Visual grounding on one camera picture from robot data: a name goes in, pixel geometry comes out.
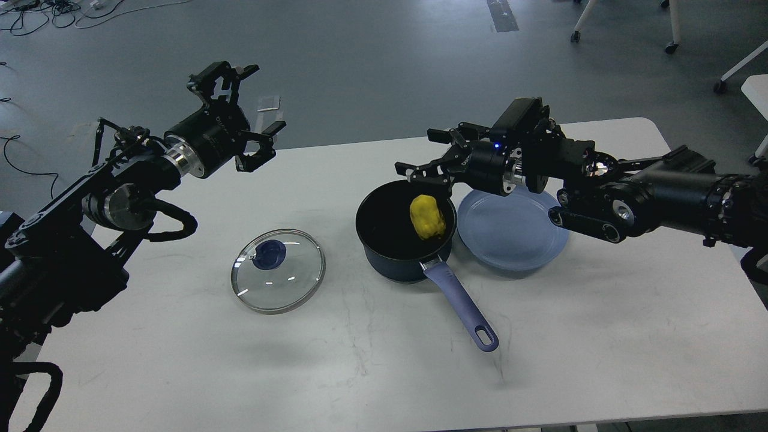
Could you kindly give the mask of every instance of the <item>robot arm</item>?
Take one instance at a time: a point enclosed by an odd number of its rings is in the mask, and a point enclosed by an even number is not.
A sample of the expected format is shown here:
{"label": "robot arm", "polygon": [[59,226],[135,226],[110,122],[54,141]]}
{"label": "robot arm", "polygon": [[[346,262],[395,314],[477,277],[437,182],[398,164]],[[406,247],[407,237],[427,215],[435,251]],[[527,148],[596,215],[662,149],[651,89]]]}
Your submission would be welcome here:
{"label": "robot arm", "polygon": [[[29,430],[39,430],[61,389],[55,365],[13,361],[28,344],[41,344],[52,327],[63,327],[78,312],[98,311],[124,290],[123,266],[143,240],[172,241],[195,232],[194,217],[156,198],[159,191],[175,189],[186,174],[207,178],[231,158],[238,171],[252,172],[275,156],[273,137],[285,122],[252,132],[237,105],[240,81],[258,69],[231,68],[222,61],[191,75],[187,87],[203,106],[162,139],[145,128],[100,119],[88,173],[27,221],[0,213],[0,234],[8,239],[0,249],[0,424],[7,424],[22,391],[17,375],[52,377]],[[115,145],[106,162],[97,164],[105,126],[115,130]],[[248,141],[260,145],[253,155],[244,154]],[[158,212],[182,228],[150,232]],[[121,234],[102,248],[81,227],[84,215]]]}
{"label": "robot arm", "polygon": [[549,177],[560,178],[560,205],[548,212],[553,224],[611,243],[660,226],[701,234],[708,247],[752,248],[742,268],[768,283],[756,267],[768,254],[768,171],[716,174],[714,161],[685,146],[617,160],[595,151],[593,141],[566,138],[540,98],[515,99],[490,128],[461,123],[428,136],[451,145],[442,158],[395,165],[425,193],[449,196],[457,181],[501,196],[516,186],[541,193]]}

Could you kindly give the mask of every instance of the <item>white table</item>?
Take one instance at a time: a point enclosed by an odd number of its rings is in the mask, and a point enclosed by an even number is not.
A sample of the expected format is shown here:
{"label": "white table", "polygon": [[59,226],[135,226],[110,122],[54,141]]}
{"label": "white table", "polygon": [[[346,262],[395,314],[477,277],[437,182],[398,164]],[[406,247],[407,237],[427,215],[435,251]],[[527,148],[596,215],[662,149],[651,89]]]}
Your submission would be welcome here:
{"label": "white table", "polygon": [[[741,91],[755,105],[757,111],[768,120],[768,75],[750,76],[744,81]],[[760,159],[764,159],[766,153],[768,153],[768,135],[760,143],[760,146],[757,147],[753,157],[750,157],[750,162],[755,163]]]}
{"label": "white table", "polygon": [[[668,150],[643,118],[564,130],[623,158]],[[430,282],[379,276],[356,236],[358,204],[397,179],[395,161],[444,150],[425,138],[301,148],[255,174],[230,164],[185,178],[164,197],[198,232],[142,245],[129,288],[43,347],[65,372],[49,429],[391,432],[768,410],[768,313],[728,247],[696,235],[571,234],[521,278],[489,273],[457,240],[449,263],[501,341],[490,354]],[[325,248],[325,280],[302,307],[257,314],[233,295],[230,266],[283,227]],[[46,385],[29,382],[16,429]]]}

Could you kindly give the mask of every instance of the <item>yellow potato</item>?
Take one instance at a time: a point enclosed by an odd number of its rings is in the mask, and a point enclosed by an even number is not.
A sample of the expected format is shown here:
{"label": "yellow potato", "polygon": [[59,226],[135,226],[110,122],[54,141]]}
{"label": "yellow potato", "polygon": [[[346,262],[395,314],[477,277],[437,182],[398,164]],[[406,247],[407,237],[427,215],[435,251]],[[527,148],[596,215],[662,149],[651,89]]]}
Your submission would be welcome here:
{"label": "yellow potato", "polygon": [[445,234],[445,219],[437,207],[437,200],[429,195],[419,195],[411,201],[411,223],[422,240]]}

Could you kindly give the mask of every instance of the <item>purple handle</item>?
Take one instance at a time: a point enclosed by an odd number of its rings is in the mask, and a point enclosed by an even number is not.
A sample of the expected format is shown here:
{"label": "purple handle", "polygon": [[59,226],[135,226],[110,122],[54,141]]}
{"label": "purple handle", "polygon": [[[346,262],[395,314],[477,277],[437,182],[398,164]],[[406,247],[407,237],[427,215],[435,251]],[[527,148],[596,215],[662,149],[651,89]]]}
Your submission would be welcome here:
{"label": "purple handle", "polygon": [[[469,297],[469,294],[467,294],[462,283],[458,281],[456,275],[453,274],[451,268],[445,262],[439,262],[426,268],[424,275],[440,287],[478,348],[487,353],[495,350],[498,347],[496,333],[494,333],[491,325],[485,320],[485,317],[482,316],[475,302]],[[479,331],[484,331],[488,336],[487,338],[490,340],[488,344],[482,341],[478,334]]]}

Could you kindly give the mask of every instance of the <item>black pot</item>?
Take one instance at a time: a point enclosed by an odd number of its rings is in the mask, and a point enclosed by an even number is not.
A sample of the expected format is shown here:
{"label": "black pot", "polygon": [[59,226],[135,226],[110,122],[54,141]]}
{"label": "black pot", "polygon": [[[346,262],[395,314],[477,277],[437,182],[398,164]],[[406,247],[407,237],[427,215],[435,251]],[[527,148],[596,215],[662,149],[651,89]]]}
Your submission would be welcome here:
{"label": "black pot", "polygon": [[445,263],[456,232],[456,208],[450,199],[437,200],[445,234],[424,241],[416,234],[409,213],[411,201],[419,195],[412,184],[400,180],[378,187],[362,201],[355,226],[368,262],[393,281],[416,282],[428,277],[448,298],[478,347],[493,351],[498,346],[496,334]]}

